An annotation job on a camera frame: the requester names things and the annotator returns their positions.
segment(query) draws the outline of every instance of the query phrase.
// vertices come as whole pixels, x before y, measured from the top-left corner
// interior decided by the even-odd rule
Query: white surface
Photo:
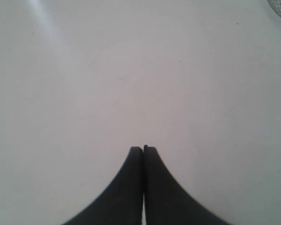
[[[266,0],[0,0],[0,225],[59,225],[156,146],[200,203],[281,225]]]

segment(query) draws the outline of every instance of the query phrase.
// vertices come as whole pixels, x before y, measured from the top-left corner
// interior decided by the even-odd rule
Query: white floor
[[[234,225],[281,225],[266,0],[0,0],[0,225],[60,225],[130,146]]]

